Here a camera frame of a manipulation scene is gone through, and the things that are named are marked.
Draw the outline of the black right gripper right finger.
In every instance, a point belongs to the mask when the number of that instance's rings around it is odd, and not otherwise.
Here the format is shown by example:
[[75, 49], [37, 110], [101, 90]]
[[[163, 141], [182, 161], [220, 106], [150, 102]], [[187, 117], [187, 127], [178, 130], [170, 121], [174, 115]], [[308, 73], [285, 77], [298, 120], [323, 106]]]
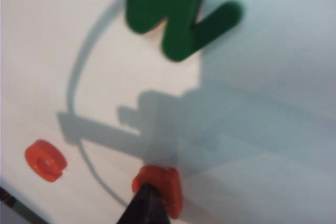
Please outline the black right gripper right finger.
[[158, 189], [150, 185], [149, 223], [170, 224], [169, 217], [160, 198]]

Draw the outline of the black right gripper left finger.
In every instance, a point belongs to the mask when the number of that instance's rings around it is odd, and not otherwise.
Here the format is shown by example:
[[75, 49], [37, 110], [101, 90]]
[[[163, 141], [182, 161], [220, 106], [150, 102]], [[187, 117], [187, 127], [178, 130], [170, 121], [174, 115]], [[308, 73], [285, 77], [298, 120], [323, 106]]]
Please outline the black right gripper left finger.
[[136, 223], [144, 224], [148, 218], [151, 185], [144, 184], [135, 193], [133, 199], [126, 207], [117, 224]]

